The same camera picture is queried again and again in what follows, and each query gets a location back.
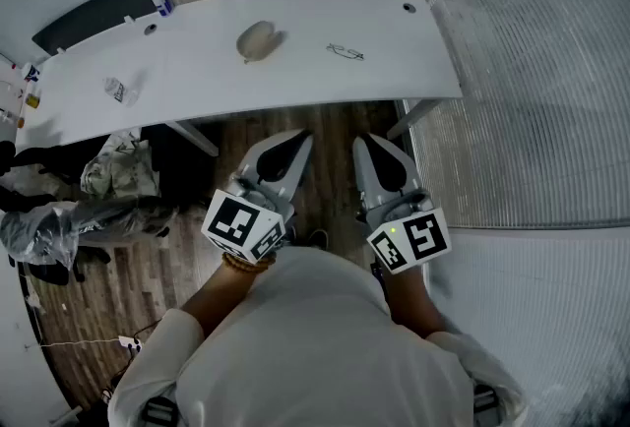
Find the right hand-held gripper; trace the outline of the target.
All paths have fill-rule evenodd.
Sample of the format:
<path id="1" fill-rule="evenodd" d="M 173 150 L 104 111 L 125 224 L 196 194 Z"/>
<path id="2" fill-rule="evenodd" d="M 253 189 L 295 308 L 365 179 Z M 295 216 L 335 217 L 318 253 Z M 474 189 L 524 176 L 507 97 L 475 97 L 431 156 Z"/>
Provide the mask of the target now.
<path id="1" fill-rule="evenodd" d="M 359 220 L 370 231 L 366 241 L 392 275 L 452 250 L 440 208 L 420 188 L 414 161 L 389 140 L 360 134 L 352 144 Z"/>

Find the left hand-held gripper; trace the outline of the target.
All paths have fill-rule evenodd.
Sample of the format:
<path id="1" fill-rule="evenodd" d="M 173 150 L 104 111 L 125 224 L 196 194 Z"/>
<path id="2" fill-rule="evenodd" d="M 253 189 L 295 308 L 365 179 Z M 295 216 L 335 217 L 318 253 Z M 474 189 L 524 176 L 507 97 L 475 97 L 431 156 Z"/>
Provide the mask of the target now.
<path id="1" fill-rule="evenodd" d="M 225 189 L 217 189 L 201 232 L 247 264 L 278 249 L 294 216 L 291 200 L 310 160 L 313 135 L 305 129 L 276 133 L 252 146 Z"/>

